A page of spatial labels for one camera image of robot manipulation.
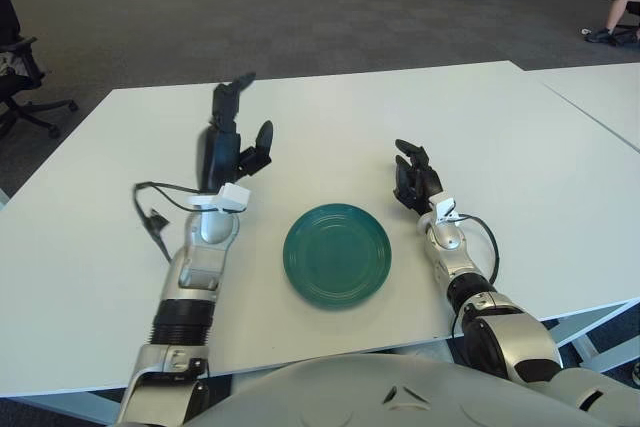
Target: white table surface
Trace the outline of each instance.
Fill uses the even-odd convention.
[[[640,63],[530,74],[640,151]]]
[[[195,185],[212,87],[113,91],[0,213],[1,395],[126,384],[166,272],[131,186]],[[242,95],[243,146],[267,118],[273,163],[240,182],[253,194],[216,309],[214,373],[448,335],[417,215],[392,194],[398,137],[424,144],[459,210],[491,226],[497,288],[533,315],[640,295],[640,156],[509,62],[260,81]],[[374,215],[393,251],[383,287],[343,312],[307,304],[282,268],[290,226],[330,202]],[[175,251],[184,215],[154,193],[143,203],[172,221]],[[490,270],[488,241],[466,231]]]

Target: green plate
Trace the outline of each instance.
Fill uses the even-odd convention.
[[[391,245],[382,226],[346,204],[316,207],[300,217],[284,242],[284,270],[302,297],[321,307],[360,302],[384,283]]]

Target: wire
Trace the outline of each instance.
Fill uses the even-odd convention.
[[[458,354],[458,357],[460,358],[462,363],[468,366],[469,363],[467,362],[467,359],[462,355],[462,353],[458,350],[458,344],[456,343],[456,338],[453,335],[454,330],[456,328],[456,322],[458,322],[459,315],[460,315],[460,311],[458,310],[458,312],[456,312],[456,316],[453,318],[453,323],[451,324],[451,343],[453,344],[453,350],[456,351],[456,354]]]
[[[480,224],[480,226],[487,233],[489,240],[491,241],[491,246],[493,247],[494,260],[493,260],[493,271],[491,272],[491,277],[489,277],[489,282],[491,283],[491,285],[493,285],[496,279],[498,278],[498,272],[500,271],[500,250],[498,249],[498,241],[496,240],[496,236],[493,235],[493,232],[491,232],[491,229],[486,224],[486,222],[482,220],[480,217],[476,217],[475,215],[460,214],[458,219],[451,220],[450,222],[458,222],[461,220],[473,220],[474,222],[477,222],[478,224]]]
[[[158,212],[156,212],[153,209],[151,210],[151,215],[146,215],[142,210],[142,207],[140,206],[140,202],[138,201],[138,193],[141,190],[148,189],[148,188],[152,188],[157,192],[160,192],[160,194],[165,199],[167,199],[172,205],[179,208],[180,210],[184,210],[185,212],[192,212],[192,213],[198,213],[198,214],[202,214],[206,212],[219,212],[219,211],[226,212],[227,214],[238,214],[240,212],[244,212],[244,210],[218,209],[217,207],[213,207],[211,209],[192,209],[179,204],[178,202],[173,200],[171,197],[169,197],[169,195],[164,190],[162,190],[162,189],[170,189],[170,190],[177,190],[180,192],[187,192],[190,194],[204,193],[196,189],[190,189],[188,187],[182,187],[180,185],[167,184],[164,182],[148,181],[148,182],[140,182],[138,184],[135,184],[133,186],[133,205],[136,209],[136,213],[138,214],[138,217],[140,217],[140,220],[142,221],[142,225],[144,226],[145,230],[147,231],[151,239],[156,243],[156,245],[162,252],[162,255],[164,256],[165,259],[167,259],[167,262],[169,263],[171,263],[171,255],[169,255],[167,246],[162,240],[162,236],[160,235],[160,232],[164,227],[167,226],[169,221],[167,221],[167,219],[162,217]]]

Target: black office chair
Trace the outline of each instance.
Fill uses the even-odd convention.
[[[24,119],[39,127],[44,127],[49,131],[49,137],[55,139],[60,137],[58,127],[31,114],[61,107],[68,107],[72,112],[78,110],[78,106],[73,100],[61,100],[39,105],[31,102],[19,105],[13,100],[13,96],[18,92],[37,89],[42,85],[44,74],[38,69],[31,54],[31,44],[35,41],[35,37],[28,39],[20,37],[20,22],[11,0],[0,0],[0,53],[10,52],[20,57],[28,73],[28,76],[15,73],[0,76],[0,103],[9,107],[7,112],[0,115],[0,139],[9,133],[18,119]]]
[[[640,2],[629,2],[627,4],[627,12],[633,15],[640,16]],[[635,41],[636,32],[640,28],[640,21],[638,25],[618,24],[616,25],[615,33],[613,34],[614,42],[617,44],[625,44],[631,39]]]

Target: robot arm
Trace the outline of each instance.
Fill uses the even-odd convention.
[[[586,369],[562,369],[547,329],[499,293],[469,257],[455,211],[422,147],[398,140],[411,160],[396,157],[400,202],[420,215],[418,231],[443,295],[459,319],[470,367],[510,380],[589,412],[612,425],[640,425],[640,396],[610,378]]]
[[[270,121],[260,129],[256,146],[240,152],[234,119],[240,93],[254,79],[255,74],[247,74],[214,92],[210,125],[198,141],[199,191],[189,199],[196,211],[187,221],[185,245],[171,259],[151,338],[138,354],[119,424],[178,426],[209,407],[207,385],[198,379],[208,368],[207,336],[226,254],[239,230],[237,214],[250,196],[234,182],[271,162]],[[156,213],[153,218],[161,217]]]

